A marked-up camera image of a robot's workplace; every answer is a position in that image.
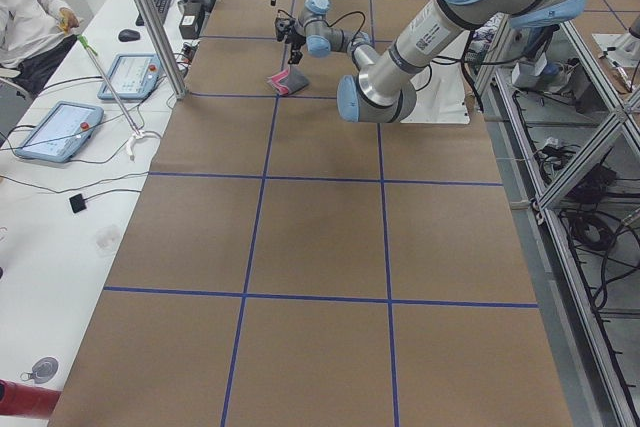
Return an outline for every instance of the white table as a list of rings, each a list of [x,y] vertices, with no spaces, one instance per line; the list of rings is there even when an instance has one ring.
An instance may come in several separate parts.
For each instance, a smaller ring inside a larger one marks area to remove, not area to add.
[[[181,15],[174,0],[165,21],[165,30],[174,52],[184,40],[178,25]],[[105,69],[119,53],[152,53],[153,45],[145,27],[136,27],[137,9],[133,0],[107,0],[87,26],[84,35],[98,51]],[[139,41],[122,43],[120,30],[139,30]],[[98,75],[87,53],[77,43],[49,84],[67,79]],[[75,82],[46,90],[29,108],[20,124],[36,124],[58,101],[66,100],[105,109],[105,119],[120,114],[115,103],[104,103],[96,94],[99,81]],[[163,133],[175,97],[168,81],[160,84],[140,108],[145,130]],[[141,119],[133,113],[140,125]],[[10,136],[17,145],[27,132]],[[76,158],[105,160],[131,135],[124,117],[96,130]],[[122,149],[103,165],[83,163],[45,164],[16,158],[8,150],[0,152],[0,174],[22,182],[54,190],[73,189],[101,179],[144,173],[159,145],[159,139],[136,142],[135,160]],[[140,190],[146,175],[80,189],[84,197],[111,189]],[[41,387],[62,390],[82,337],[100,295],[120,240],[139,194],[110,193],[87,203],[87,210],[74,214],[66,194],[51,194],[7,180],[0,182],[0,379],[20,383],[20,374],[29,372],[43,357],[60,363],[56,376]],[[42,426],[46,421],[0,416],[0,427]]]

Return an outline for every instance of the light blue tablet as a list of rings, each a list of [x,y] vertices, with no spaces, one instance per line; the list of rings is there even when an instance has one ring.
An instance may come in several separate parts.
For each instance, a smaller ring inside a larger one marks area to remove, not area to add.
[[[109,81],[124,101],[140,101],[149,97],[162,73],[156,54],[119,54],[107,73]],[[115,100],[105,82],[98,92],[100,100]]]
[[[15,153],[24,159],[66,162],[91,137],[103,115],[101,107],[58,102]]]

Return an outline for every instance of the white shirt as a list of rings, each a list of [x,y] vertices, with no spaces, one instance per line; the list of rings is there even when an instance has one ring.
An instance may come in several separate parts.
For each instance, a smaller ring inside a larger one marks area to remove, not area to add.
[[[18,67],[58,45],[63,7],[69,8],[64,0],[0,0],[0,65]]]

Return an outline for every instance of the computer mouse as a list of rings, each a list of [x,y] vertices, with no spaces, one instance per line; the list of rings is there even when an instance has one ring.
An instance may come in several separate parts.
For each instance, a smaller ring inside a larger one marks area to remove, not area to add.
[[[132,40],[140,40],[140,32],[133,29],[121,30],[118,34],[118,40],[120,42],[131,42]]]

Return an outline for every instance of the red cylinder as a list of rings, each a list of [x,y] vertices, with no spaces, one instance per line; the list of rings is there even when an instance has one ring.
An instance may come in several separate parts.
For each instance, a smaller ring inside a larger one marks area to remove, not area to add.
[[[56,390],[0,380],[0,415],[48,419],[59,398]]]

